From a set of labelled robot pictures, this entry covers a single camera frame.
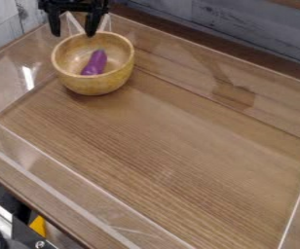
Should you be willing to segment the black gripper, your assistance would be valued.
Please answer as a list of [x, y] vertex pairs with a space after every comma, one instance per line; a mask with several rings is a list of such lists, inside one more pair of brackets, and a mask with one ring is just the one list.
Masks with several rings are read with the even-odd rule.
[[38, 0], [38, 9], [47, 13], [54, 36], [60, 36], [60, 12], [84, 12], [84, 32], [87, 37], [95, 35], [100, 17], [108, 13], [108, 0]]

